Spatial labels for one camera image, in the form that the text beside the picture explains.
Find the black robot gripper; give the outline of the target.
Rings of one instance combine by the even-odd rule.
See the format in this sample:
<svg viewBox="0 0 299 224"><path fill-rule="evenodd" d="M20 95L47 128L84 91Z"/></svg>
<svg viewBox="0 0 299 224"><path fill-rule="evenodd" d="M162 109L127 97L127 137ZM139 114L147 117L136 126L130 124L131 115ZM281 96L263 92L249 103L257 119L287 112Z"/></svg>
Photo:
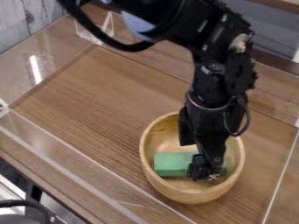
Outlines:
<svg viewBox="0 0 299 224"><path fill-rule="evenodd" d="M209 104L194 92L186 94L179 113L179 141L180 146L195 145L200 153L192 156L187 169L187 177L194 181L219 178L226 142L247 130L241 127L246 114L247 98L243 95Z"/></svg>

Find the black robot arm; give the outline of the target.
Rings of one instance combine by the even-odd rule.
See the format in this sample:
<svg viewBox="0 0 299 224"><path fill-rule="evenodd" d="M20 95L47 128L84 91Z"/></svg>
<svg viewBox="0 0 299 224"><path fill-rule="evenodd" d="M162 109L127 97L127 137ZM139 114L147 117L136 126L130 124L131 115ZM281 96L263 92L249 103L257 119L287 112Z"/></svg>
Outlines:
<svg viewBox="0 0 299 224"><path fill-rule="evenodd" d="M142 52L170 41L191 52L195 75L179 112L179 141L198 153L187 165L192 180L221 175L226 142L249 129L249 90L258 73L253 60L251 24L221 0L100 0L122 13L139 41L127 44L111 38L78 6L58 0L80 25L108 46Z"/></svg>

